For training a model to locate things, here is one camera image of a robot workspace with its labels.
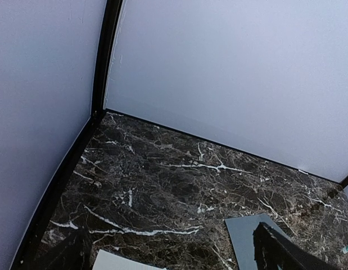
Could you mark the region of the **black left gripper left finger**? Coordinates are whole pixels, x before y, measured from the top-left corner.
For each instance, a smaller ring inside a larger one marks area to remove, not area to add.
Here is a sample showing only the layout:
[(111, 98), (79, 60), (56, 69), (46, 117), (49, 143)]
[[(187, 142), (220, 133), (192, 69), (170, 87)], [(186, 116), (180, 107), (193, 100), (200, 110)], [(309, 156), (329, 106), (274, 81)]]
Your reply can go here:
[(40, 258), (40, 269), (90, 269), (92, 241), (87, 228), (70, 234)]

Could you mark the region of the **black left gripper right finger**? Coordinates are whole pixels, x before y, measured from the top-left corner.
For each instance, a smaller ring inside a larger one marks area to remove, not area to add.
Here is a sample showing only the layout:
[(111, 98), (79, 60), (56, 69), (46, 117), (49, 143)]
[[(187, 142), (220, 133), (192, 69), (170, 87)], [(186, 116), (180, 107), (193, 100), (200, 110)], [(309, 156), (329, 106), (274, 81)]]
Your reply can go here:
[(303, 251), (265, 222), (253, 232), (254, 260), (258, 269), (334, 269), (334, 266)]

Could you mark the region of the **blue-grey envelope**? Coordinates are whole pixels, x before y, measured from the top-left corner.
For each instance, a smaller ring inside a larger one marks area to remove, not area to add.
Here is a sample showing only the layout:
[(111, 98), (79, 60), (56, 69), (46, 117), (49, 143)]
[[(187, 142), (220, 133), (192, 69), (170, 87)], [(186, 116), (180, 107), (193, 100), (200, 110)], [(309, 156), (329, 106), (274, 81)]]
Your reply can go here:
[(260, 222), (265, 222), (290, 240), (290, 237), (266, 214), (227, 218), (225, 224), (234, 249), (239, 269), (255, 270), (253, 232)]

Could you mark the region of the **white letter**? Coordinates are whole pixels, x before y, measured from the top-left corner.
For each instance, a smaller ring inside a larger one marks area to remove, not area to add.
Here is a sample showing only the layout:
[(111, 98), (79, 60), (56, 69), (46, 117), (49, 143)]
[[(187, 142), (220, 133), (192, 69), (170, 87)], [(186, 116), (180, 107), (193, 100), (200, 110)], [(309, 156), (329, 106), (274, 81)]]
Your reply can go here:
[(157, 270), (159, 267), (136, 262), (121, 256), (99, 250), (93, 270)]

